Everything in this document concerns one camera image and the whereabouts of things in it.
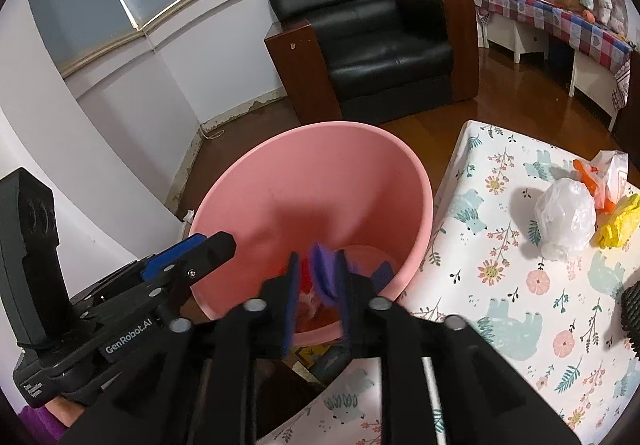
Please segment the person's left hand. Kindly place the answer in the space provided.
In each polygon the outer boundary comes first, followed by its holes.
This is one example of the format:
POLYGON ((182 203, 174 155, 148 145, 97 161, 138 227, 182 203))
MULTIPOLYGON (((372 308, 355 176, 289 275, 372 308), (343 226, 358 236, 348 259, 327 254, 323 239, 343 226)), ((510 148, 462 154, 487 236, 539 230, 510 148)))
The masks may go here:
POLYGON ((70 428, 86 410, 84 406, 69 401, 63 396, 57 396, 52 401, 47 402, 46 408, 66 428, 70 428))

